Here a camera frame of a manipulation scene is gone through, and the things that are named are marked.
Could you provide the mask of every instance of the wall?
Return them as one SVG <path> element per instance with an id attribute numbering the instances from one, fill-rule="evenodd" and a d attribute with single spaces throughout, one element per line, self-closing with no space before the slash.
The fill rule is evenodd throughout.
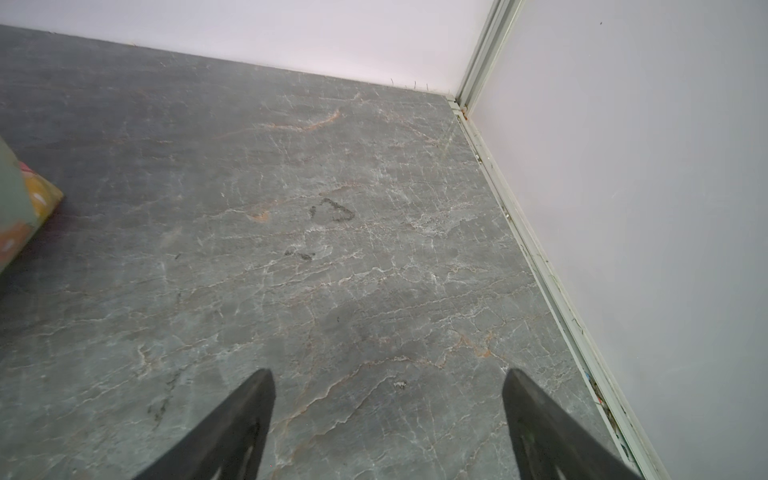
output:
<path id="1" fill-rule="evenodd" d="M 768 3 L 528 0 L 473 114 L 672 478 L 764 478 Z"/>
<path id="2" fill-rule="evenodd" d="M 0 24 L 455 93 L 492 0 L 0 0 Z"/>

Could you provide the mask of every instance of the white panel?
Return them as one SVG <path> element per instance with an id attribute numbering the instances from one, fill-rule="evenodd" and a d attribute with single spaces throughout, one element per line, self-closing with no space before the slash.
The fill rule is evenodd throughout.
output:
<path id="1" fill-rule="evenodd" d="M 768 3 L 530 0 L 473 120 L 672 478 L 768 456 Z"/>
<path id="2" fill-rule="evenodd" d="M 455 93 L 492 0 L 1 0 L 0 23 Z"/>

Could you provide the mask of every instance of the white wall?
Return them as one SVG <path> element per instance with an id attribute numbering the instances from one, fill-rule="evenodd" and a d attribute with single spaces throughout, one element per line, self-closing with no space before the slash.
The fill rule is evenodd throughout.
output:
<path id="1" fill-rule="evenodd" d="M 455 93 L 491 3 L 0 0 L 0 24 Z"/>
<path id="2" fill-rule="evenodd" d="M 528 0 L 473 120 L 672 478 L 765 478 L 768 2 Z"/>

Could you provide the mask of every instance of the gray floor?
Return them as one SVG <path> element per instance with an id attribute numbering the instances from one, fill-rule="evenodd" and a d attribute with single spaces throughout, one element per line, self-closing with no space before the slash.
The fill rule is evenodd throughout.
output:
<path id="1" fill-rule="evenodd" d="M 521 366 L 610 445 L 445 99 L 0 28 L 67 195 L 0 276 L 3 478 L 129 478 L 260 367 L 261 478 L 516 478 Z"/>

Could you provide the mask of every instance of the gray marble surface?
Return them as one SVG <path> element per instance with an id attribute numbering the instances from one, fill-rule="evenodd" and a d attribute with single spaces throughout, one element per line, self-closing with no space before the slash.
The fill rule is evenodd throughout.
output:
<path id="1" fill-rule="evenodd" d="M 260 367 L 261 478 L 517 478 L 520 366 L 604 423 L 445 99 L 0 28 L 67 195 L 0 276 L 3 478 L 130 478 Z"/>

